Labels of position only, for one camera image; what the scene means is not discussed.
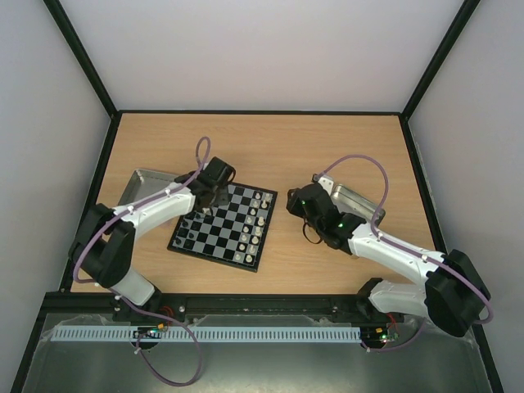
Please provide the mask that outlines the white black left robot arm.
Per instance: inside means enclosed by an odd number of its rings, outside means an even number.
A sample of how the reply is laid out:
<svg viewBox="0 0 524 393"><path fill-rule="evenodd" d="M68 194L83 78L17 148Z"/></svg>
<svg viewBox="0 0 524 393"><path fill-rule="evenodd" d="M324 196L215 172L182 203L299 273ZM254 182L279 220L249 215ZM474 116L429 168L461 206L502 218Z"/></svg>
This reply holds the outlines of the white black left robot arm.
<svg viewBox="0 0 524 393"><path fill-rule="evenodd" d="M90 208L70 247L73 279L143 307L157 288L132 267L134 243L171 219L223 205L236 170L218 157L137 201Z"/></svg>

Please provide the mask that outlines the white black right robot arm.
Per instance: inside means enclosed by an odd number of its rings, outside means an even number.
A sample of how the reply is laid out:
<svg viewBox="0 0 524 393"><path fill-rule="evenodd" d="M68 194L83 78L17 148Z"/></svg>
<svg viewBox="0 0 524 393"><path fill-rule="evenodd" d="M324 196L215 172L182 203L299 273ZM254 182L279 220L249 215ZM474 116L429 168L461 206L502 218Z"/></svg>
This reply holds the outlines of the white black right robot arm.
<svg viewBox="0 0 524 393"><path fill-rule="evenodd" d="M365 296L357 300L362 318L373 321L386 313L411 314L454 337L463 337L478 323L490 293L465 253L442 254L390 237L365 218L340 212L319 183L289 190L287 211L303 219L332 249L375 261L409 280L407 284L369 281Z"/></svg>

